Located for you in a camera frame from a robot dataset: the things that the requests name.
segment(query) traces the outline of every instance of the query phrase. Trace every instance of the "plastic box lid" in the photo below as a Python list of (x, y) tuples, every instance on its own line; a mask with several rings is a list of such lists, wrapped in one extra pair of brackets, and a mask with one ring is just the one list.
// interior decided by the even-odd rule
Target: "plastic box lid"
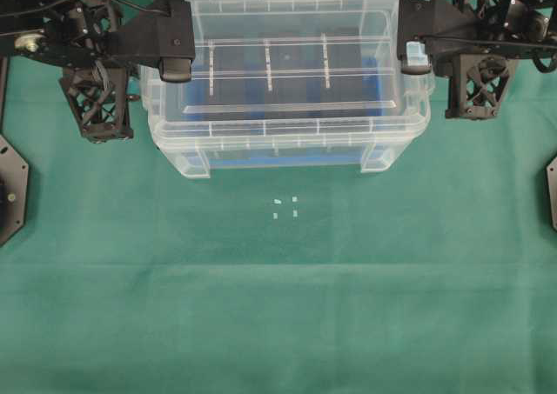
[(399, 0), (188, 1), (193, 80), (163, 83), (142, 68), (151, 134), (173, 163), (192, 152), (211, 165), (222, 158), (211, 152), (388, 147), (426, 128), (433, 77), (400, 73)]

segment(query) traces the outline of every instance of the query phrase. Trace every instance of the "green cloth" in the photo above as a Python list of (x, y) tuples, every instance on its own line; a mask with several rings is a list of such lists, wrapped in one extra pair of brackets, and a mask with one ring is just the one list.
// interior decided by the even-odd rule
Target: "green cloth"
[(438, 80), (382, 174), (198, 181), (140, 104), (133, 141), (85, 142), (58, 77), (11, 63), (4, 133), (31, 171), (0, 249), (0, 392), (557, 392), (557, 75), (522, 63), (485, 123), (444, 120)]

